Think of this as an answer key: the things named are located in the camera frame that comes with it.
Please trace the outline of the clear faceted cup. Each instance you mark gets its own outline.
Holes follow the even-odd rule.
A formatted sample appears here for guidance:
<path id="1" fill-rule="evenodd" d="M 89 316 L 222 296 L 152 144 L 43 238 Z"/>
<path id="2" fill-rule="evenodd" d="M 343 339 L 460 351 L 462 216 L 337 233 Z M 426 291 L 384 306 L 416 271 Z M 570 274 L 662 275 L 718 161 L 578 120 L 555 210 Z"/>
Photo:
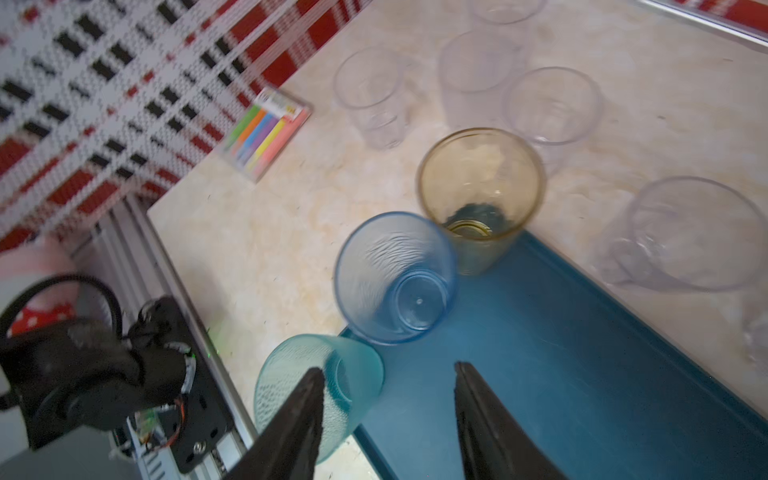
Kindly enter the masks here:
<path id="1" fill-rule="evenodd" d="M 614 217 L 590 262 L 603 282 L 620 287 L 740 290 L 767 270 L 767 217 L 727 185 L 667 177 L 643 187 Z"/>
<path id="2" fill-rule="evenodd" d="M 743 300 L 742 330 L 747 354 L 755 367 L 767 372 L 767 299 L 748 292 Z"/>

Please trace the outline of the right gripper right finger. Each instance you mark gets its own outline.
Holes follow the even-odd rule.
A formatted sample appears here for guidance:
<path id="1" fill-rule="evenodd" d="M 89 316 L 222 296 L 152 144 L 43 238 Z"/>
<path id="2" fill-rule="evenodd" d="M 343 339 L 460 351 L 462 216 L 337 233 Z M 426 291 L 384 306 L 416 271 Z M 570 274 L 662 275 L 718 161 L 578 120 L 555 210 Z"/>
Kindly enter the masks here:
<path id="1" fill-rule="evenodd" d="M 469 362 L 454 364 L 455 411 L 467 479 L 563 479 Z"/>

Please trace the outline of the blue frosted plastic cup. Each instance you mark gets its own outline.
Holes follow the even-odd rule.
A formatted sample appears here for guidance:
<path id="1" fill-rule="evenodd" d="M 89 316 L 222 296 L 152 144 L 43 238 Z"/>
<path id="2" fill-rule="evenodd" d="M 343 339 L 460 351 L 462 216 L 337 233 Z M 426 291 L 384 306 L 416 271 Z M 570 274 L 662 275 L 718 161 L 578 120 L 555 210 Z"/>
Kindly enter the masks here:
<path id="1" fill-rule="evenodd" d="M 338 254 L 333 289 L 348 329 L 394 346 L 433 330 L 452 308 L 457 259 L 431 221 L 405 211 L 376 215 L 357 227 Z"/>

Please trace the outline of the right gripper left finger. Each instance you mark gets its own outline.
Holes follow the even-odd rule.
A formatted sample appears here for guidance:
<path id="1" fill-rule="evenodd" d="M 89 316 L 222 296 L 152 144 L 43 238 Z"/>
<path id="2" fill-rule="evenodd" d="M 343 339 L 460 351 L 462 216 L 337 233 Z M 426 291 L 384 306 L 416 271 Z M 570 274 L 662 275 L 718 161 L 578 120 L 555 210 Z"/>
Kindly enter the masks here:
<path id="1" fill-rule="evenodd" d="M 322 438 L 325 377 L 306 371 L 227 479 L 311 479 Z"/>

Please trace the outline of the yellow transparent plastic cup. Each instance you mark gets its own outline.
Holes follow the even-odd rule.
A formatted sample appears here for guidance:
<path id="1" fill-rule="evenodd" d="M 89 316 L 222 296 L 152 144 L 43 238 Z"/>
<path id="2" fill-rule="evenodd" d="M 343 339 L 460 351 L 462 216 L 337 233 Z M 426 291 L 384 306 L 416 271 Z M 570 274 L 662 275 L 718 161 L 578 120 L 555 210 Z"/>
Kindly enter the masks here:
<path id="1" fill-rule="evenodd" d="M 500 259 L 539 211 L 546 186 L 540 155 L 496 128 L 449 134 L 428 150 L 416 175 L 419 205 L 452 242 L 465 276 Z"/>

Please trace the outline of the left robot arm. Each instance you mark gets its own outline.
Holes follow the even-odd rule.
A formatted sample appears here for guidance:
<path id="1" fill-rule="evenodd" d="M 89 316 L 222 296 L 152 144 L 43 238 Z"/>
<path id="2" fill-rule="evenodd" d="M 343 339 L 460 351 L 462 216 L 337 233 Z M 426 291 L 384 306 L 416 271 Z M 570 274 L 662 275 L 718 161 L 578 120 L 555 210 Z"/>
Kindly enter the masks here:
<path id="1" fill-rule="evenodd" d="M 17 315 L 35 296 L 67 283 L 98 291 L 111 322 L 74 318 L 12 333 Z M 142 333 L 124 334 L 122 320 L 111 288 L 79 273 L 39 281 L 2 311 L 1 369 L 9 389 L 1 396 L 1 409 L 19 410 L 29 450 L 82 426 L 116 429 L 136 412 L 178 404 L 191 390 L 196 375 L 192 350 L 173 342 L 146 344 Z"/>

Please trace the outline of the green textured plastic cup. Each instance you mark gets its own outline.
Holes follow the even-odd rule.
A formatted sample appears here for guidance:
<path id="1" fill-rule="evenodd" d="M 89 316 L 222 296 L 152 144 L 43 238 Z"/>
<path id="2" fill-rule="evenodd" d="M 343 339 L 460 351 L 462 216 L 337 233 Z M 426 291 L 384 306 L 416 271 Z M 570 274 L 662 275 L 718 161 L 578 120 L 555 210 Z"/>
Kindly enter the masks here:
<path id="1" fill-rule="evenodd" d="M 314 376 L 318 411 L 318 464 L 361 424 L 378 400 L 385 371 L 373 347 L 350 338 L 300 334 L 279 344 L 265 360 L 254 388 L 253 420 L 264 434 L 302 381 Z"/>

